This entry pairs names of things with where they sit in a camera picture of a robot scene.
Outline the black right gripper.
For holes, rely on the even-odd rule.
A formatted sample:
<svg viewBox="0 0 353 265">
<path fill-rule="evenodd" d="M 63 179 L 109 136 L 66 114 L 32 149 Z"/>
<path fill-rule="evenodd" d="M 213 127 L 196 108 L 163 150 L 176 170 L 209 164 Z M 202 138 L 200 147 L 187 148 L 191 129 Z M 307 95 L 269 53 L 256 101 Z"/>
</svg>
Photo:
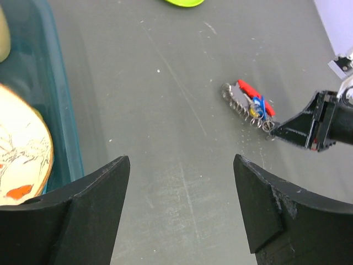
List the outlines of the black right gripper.
<svg viewBox="0 0 353 265">
<path fill-rule="evenodd" d="M 316 92 L 301 112 L 275 123 L 269 135 L 312 151 L 325 151 L 336 141 L 352 145 L 352 85 L 336 105 L 335 92 Z"/>
</svg>

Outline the blue key tag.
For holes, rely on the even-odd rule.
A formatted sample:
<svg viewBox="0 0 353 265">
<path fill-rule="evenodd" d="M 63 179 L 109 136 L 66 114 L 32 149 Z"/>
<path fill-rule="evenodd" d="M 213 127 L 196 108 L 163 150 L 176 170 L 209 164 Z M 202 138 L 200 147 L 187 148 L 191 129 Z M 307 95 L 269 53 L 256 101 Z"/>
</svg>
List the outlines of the blue key tag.
<svg viewBox="0 0 353 265">
<path fill-rule="evenodd" d="M 253 97 L 255 116 L 261 120 L 267 118 L 267 112 L 265 108 L 265 100 L 263 96 Z"/>
</svg>

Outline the yellow key tag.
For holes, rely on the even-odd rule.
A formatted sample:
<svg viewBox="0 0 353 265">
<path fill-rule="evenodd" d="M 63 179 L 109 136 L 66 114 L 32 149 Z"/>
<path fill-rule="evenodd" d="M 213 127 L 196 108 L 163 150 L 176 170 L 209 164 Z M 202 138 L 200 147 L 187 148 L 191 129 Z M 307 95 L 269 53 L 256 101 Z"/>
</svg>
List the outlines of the yellow key tag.
<svg viewBox="0 0 353 265">
<path fill-rule="evenodd" d="M 249 114 L 254 118 L 258 117 L 258 113 L 256 112 L 256 110 L 254 110 L 252 108 L 249 108 Z"/>
</svg>

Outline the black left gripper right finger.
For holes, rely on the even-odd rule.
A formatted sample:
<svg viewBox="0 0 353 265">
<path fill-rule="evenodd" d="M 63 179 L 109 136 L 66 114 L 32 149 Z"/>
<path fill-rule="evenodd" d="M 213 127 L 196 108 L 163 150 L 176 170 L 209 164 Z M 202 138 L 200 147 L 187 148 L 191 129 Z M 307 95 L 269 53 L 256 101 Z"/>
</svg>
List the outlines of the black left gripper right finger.
<svg viewBox="0 0 353 265">
<path fill-rule="evenodd" d="M 352 264 L 352 204 L 310 192 L 240 154 L 233 167 L 257 264 Z"/>
</svg>

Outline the red-handled metal key holder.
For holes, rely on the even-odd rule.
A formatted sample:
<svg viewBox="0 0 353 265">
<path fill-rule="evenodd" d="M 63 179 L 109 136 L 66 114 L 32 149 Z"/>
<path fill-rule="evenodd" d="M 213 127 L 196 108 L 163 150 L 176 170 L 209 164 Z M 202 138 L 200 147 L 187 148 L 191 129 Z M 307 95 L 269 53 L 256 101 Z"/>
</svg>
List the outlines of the red-handled metal key holder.
<svg viewBox="0 0 353 265">
<path fill-rule="evenodd" d="M 254 108 L 254 103 L 252 101 L 253 97 L 263 95 L 250 84 L 246 83 L 246 81 L 238 79 L 232 84 L 224 83 L 221 86 L 221 93 L 223 99 L 228 102 L 229 106 L 236 111 L 244 119 L 244 121 L 249 123 L 249 125 L 262 129 L 266 133 L 269 133 L 275 126 L 274 117 L 276 112 L 265 98 L 267 118 L 265 120 L 261 120 L 259 118 L 254 118 L 249 114 L 249 108 Z"/>
</svg>

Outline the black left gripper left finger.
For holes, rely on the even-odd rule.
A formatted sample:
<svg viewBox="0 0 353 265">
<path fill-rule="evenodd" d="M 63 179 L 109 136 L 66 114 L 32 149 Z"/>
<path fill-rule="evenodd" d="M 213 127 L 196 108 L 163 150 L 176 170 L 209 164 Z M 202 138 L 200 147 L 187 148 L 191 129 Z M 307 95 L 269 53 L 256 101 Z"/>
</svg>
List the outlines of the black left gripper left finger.
<svg viewBox="0 0 353 265">
<path fill-rule="evenodd" d="M 64 187 L 1 207 L 1 263 L 109 264 L 130 160 L 121 156 Z"/>
</svg>

